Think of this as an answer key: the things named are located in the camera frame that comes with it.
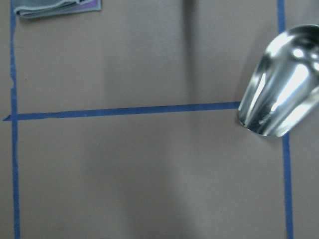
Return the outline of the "steel ice scoop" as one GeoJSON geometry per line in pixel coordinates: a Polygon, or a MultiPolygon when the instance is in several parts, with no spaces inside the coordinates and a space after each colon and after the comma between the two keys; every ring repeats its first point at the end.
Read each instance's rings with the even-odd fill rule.
{"type": "Polygon", "coordinates": [[[319,27],[300,25],[267,46],[238,109],[248,130],[281,137],[319,105],[319,27]]]}

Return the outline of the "grey folded cloth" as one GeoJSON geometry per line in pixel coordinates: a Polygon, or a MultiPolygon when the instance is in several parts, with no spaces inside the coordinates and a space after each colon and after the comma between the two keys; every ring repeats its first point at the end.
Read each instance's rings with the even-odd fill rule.
{"type": "Polygon", "coordinates": [[[13,12],[25,19],[100,11],[101,0],[12,0],[13,12]]]}

